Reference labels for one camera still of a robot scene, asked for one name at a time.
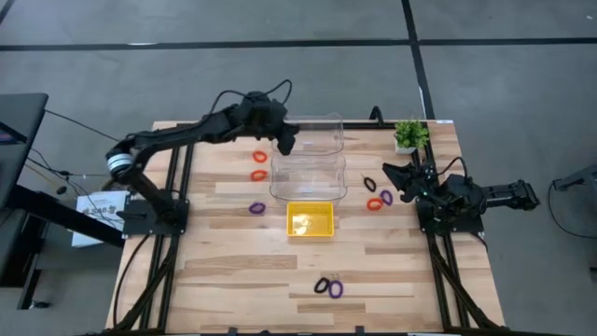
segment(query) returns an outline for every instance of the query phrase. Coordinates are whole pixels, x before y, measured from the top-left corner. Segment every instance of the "yellow tray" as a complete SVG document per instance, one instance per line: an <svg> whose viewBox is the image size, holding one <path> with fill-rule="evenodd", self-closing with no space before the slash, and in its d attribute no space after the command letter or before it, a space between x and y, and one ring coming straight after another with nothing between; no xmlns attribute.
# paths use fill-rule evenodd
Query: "yellow tray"
<svg viewBox="0 0 597 336"><path fill-rule="evenodd" d="M286 233L291 237L333 236L334 205L330 202L288 203Z"/></svg>

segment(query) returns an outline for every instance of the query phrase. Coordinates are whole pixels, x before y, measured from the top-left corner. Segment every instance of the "wooden table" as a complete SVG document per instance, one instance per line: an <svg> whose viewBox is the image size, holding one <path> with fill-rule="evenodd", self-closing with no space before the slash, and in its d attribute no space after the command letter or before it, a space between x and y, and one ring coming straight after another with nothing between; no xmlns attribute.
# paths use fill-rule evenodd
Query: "wooden table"
<svg viewBox="0 0 597 336"><path fill-rule="evenodd" d="M173 121L155 128L174 126ZM428 122L437 169L461 155L452 123ZM347 332L440 331L437 294L427 242L419 231L414 203L402 203L382 171L382 163L403 165L409 155L396 155L391 130L344 131L348 194L335 207L333 238L289 240L285 207L269 193L269 182L251 182L250 172L269 170L253 161L256 149L271 153L271 143L238 139L225 145L198 144L194 149L188 199L191 210L176 262L173 295L166 331L225 332ZM171 152L155 155L146 174L163 187ZM185 150L181 150L177 180ZM462 166L455 164L452 173ZM392 206L371 212L372 197L361 174L378 189L395 196ZM265 216L247 207L265 203ZM502 312L484 246L469 234L453 235L465 288L486 315L503 324ZM141 237L127 241L120 273ZM153 237L141 248L126 274L118 303L118 320L143 290L151 260ZM344 295L338 300L313 293L322 276L338 273ZM452 324L457 325L453 294L446 283ZM149 326L156 326L161 289L152 306ZM112 326L111 315L107 327Z"/></svg>

